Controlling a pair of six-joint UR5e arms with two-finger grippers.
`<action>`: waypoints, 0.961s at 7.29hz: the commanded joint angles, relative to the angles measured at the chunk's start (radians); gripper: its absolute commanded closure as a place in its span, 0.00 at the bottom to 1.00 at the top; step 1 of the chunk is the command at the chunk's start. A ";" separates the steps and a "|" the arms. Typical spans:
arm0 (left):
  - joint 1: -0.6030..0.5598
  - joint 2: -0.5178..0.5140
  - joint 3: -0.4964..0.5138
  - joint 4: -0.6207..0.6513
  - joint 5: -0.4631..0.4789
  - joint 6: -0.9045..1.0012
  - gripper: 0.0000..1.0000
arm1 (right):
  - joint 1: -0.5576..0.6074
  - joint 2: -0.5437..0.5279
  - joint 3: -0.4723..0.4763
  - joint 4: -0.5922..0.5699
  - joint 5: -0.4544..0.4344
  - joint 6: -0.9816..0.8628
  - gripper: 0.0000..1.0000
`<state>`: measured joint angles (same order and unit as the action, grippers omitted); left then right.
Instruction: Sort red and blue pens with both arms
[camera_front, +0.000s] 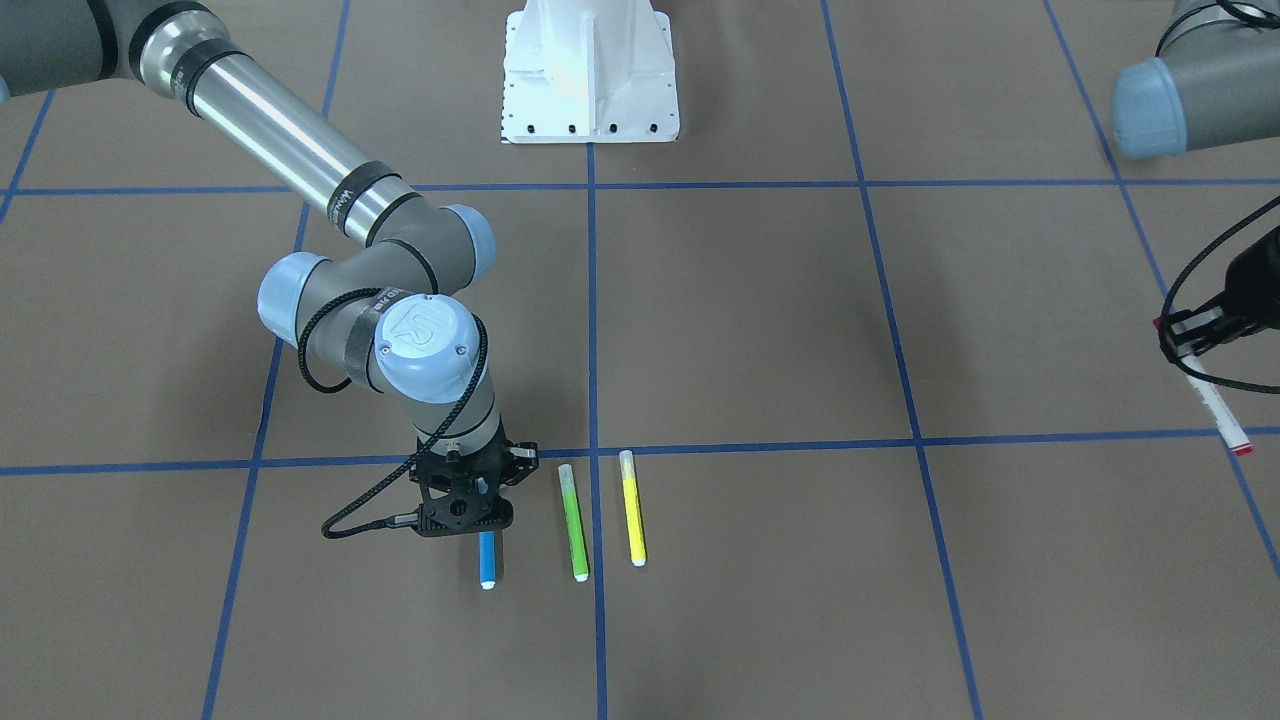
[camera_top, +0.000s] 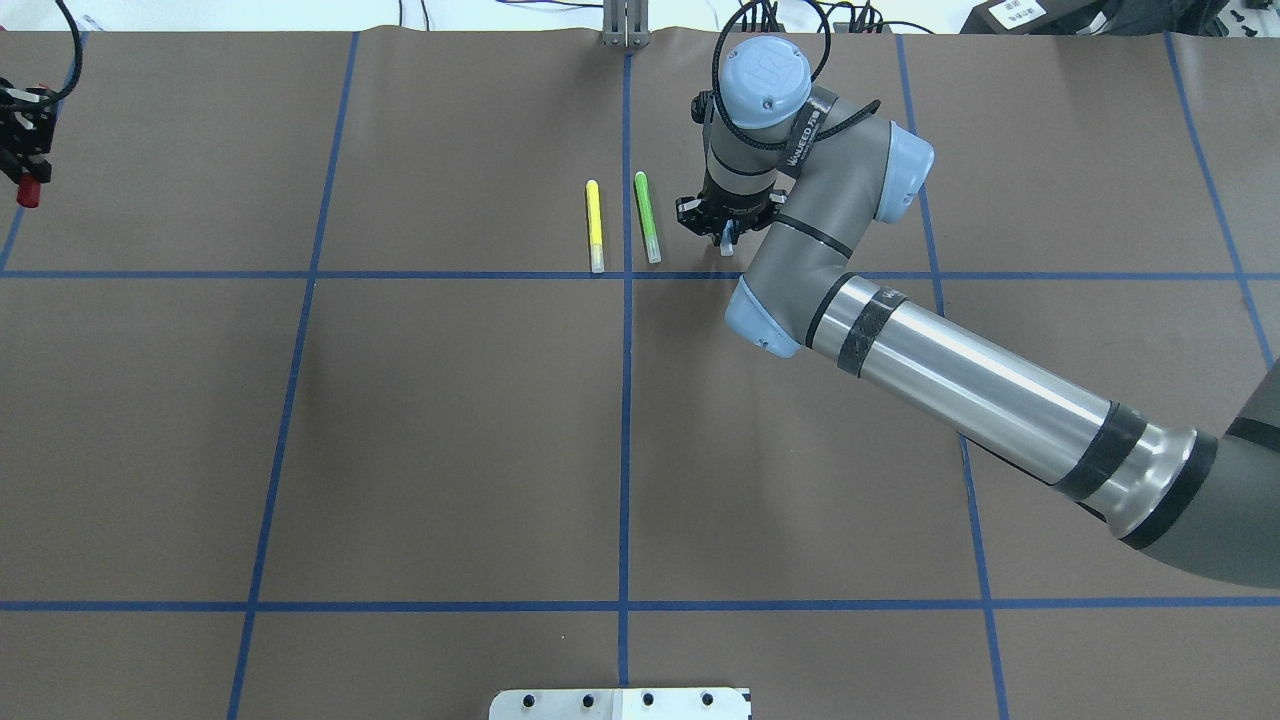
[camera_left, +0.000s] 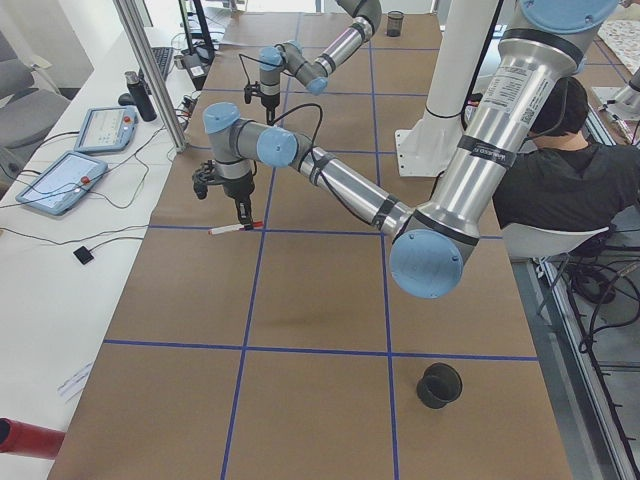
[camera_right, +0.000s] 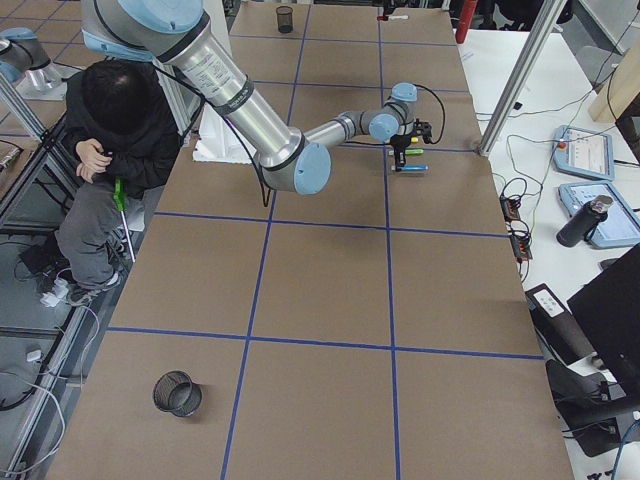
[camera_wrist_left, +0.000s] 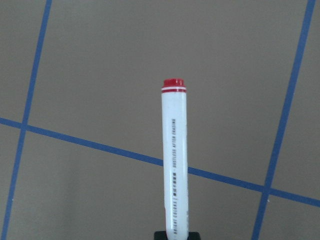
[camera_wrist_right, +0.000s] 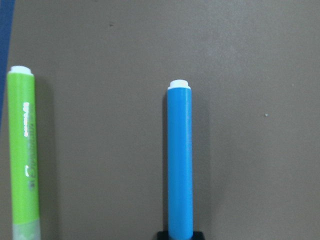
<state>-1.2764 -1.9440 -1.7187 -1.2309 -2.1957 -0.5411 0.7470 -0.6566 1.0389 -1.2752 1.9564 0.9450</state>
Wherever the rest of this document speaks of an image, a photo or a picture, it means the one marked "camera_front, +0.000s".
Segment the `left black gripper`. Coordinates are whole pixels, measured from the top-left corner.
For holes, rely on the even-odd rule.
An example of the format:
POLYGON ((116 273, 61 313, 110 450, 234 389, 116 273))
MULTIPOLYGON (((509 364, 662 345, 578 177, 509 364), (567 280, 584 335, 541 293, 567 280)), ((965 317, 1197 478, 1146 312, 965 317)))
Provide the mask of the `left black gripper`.
POLYGON ((1230 263, 1222 296, 1222 305, 1210 300, 1165 316, 1175 357, 1201 356, 1242 336, 1279 328, 1277 225, 1230 263))

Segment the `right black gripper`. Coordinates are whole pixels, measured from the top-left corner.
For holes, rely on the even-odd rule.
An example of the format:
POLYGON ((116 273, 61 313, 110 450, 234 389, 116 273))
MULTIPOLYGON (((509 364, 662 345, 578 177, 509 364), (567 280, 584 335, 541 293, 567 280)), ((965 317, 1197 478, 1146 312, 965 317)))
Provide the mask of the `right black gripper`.
POLYGON ((538 445, 511 443, 503 436, 468 455, 426 452, 412 465, 422 496, 412 529, 428 538, 503 530, 515 520, 515 509, 500 489, 538 468, 538 445))

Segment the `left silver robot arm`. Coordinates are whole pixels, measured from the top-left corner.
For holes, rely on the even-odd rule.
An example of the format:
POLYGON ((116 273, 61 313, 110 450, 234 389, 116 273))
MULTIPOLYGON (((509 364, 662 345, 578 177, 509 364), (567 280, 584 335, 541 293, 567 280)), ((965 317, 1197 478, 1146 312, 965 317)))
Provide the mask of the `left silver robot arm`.
MULTIPOLYGON (((1121 70, 1112 91, 1123 155, 1151 159, 1276 138, 1279 29, 1275 1, 1176 1, 1151 59, 1121 70)), ((1277 328, 1277 231, 1240 252, 1222 291, 1164 313, 1170 359, 1277 328)))

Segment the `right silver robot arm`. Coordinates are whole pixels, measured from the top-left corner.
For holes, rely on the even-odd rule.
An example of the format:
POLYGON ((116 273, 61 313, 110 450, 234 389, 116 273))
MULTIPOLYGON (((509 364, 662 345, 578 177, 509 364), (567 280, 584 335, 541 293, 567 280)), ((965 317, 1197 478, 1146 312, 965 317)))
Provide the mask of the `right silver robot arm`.
POLYGON ((3 4, 4 97, 111 79, 180 104, 358 245, 343 259, 284 256, 256 297, 312 391, 393 398, 416 437, 404 461, 323 523, 324 537, 509 527, 503 491, 538 469, 539 448, 506 434, 486 327, 458 297, 495 263, 490 222, 428 201, 243 50, 205 3, 3 4))

